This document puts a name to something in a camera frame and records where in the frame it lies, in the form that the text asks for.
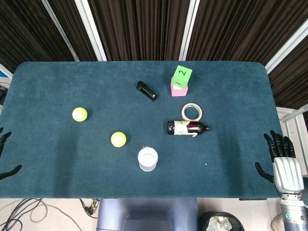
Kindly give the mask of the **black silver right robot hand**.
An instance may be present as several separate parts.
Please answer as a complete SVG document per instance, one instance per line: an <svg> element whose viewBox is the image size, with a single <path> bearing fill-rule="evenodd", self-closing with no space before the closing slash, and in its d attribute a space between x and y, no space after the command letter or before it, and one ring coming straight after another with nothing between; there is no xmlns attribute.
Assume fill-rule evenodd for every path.
<svg viewBox="0 0 308 231"><path fill-rule="evenodd" d="M270 135L264 134L264 138L269 147L273 174L266 173L259 162L255 162L258 174L275 184L278 192L284 194L298 194L304 190L304 181L301 165L296 158L292 141L273 130Z"/></svg>

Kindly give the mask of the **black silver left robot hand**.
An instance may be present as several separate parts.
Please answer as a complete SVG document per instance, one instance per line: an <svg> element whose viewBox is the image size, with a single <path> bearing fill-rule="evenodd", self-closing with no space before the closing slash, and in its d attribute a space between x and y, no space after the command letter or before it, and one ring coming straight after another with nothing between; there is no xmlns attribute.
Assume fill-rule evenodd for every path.
<svg viewBox="0 0 308 231"><path fill-rule="evenodd" d="M10 137L10 135L11 135L11 132L8 132L8 133L1 136L1 138L0 138L0 154L2 154L5 142ZM20 171L21 168L22 168L22 165L17 165L13 170L1 173L0 174L0 180L3 180L5 178L11 177L11 176L17 174Z"/></svg>

